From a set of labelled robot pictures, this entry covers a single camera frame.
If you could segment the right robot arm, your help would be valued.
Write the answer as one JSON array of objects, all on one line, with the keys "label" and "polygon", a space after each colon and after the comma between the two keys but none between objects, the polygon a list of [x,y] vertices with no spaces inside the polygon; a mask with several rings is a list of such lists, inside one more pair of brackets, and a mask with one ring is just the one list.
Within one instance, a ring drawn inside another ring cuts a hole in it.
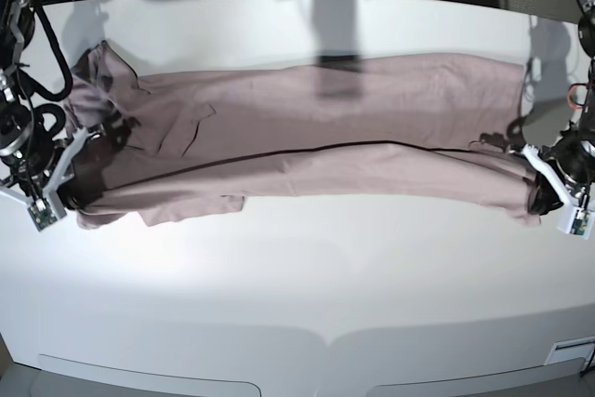
[{"label": "right robot arm", "polygon": [[[53,93],[20,61],[40,23],[64,78]],[[23,203],[34,220],[65,209],[88,215],[123,213],[102,171],[120,152],[131,125],[125,96],[138,89],[135,73],[106,43],[69,67],[39,0],[1,0],[1,193]]]}]

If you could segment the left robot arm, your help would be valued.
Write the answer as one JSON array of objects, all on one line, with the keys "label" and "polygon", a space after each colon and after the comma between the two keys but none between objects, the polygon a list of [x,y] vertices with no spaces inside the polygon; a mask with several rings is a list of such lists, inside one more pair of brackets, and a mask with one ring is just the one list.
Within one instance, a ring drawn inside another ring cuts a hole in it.
[{"label": "left robot arm", "polygon": [[551,176],[535,173],[527,209],[543,216],[565,201],[594,204],[594,0],[571,0],[573,23],[529,18],[530,56],[522,86],[522,112],[482,143],[524,162],[525,146]]}]

